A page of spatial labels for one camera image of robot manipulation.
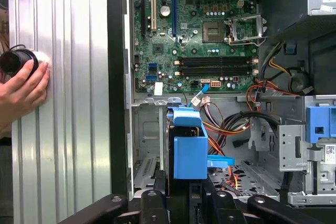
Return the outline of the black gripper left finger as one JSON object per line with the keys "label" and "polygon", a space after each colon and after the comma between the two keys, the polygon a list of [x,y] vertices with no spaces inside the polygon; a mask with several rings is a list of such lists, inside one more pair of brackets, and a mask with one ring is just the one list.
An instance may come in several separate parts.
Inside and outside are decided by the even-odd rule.
{"label": "black gripper left finger", "polygon": [[132,200],[109,194],[61,223],[169,223],[165,189],[166,173],[159,170],[155,172],[153,189],[137,191]]}

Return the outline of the person's hand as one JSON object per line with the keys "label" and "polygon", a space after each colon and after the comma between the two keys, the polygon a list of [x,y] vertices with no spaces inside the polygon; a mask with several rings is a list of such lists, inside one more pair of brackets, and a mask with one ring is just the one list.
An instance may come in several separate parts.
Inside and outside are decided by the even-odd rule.
{"label": "person's hand", "polygon": [[32,60],[5,83],[1,83],[1,131],[8,129],[18,118],[41,105],[47,96],[48,63],[42,62],[34,73]]}

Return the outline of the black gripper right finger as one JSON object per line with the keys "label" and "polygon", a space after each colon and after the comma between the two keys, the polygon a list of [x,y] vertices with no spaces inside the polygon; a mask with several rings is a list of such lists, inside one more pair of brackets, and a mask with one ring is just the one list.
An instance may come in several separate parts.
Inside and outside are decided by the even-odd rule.
{"label": "black gripper right finger", "polygon": [[241,202],[223,184],[207,178],[207,223],[325,223],[324,207],[292,207],[265,195],[253,195]]}

